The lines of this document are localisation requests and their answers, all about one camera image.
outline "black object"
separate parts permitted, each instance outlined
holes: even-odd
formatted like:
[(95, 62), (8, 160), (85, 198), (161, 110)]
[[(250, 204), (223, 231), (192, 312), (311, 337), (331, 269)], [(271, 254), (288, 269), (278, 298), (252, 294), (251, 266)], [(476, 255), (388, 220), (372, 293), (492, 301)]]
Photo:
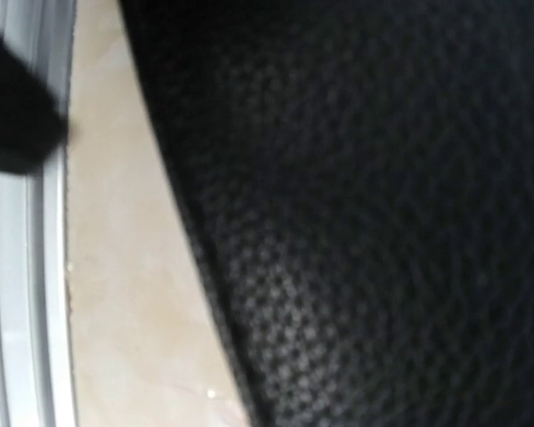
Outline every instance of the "black object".
[(122, 4), (253, 423), (534, 425), (534, 2)]
[(36, 169), (66, 131), (52, 95), (0, 40), (0, 171)]

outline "black cushion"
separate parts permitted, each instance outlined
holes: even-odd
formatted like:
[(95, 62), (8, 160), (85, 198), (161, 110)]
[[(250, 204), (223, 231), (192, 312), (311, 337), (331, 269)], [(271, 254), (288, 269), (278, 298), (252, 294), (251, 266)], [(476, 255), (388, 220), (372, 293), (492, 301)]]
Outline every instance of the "black cushion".
[(67, 129), (45, 85), (0, 39), (0, 171), (37, 169)]
[(534, 2), (122, 4), (253, 423), (534, 425)]

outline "floor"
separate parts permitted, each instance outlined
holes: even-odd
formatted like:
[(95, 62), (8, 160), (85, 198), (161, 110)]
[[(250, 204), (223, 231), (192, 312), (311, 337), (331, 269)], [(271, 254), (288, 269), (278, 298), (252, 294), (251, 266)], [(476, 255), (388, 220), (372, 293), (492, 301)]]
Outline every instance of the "floor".
[(150, 130), (117, 0), (78, 0), (68, 277), (81, 427), (247, 425)]

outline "silver metal track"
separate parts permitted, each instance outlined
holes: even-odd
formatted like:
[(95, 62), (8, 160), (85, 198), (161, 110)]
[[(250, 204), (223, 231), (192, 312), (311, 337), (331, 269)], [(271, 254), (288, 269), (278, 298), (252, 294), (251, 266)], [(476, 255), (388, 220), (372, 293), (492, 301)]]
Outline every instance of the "silver metal track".
[[(67, 112), (73, 0), (0, 0), (0, 34)], [(65, 287), (65, 151), (0, 173), (0, 427), (74, 427)]]

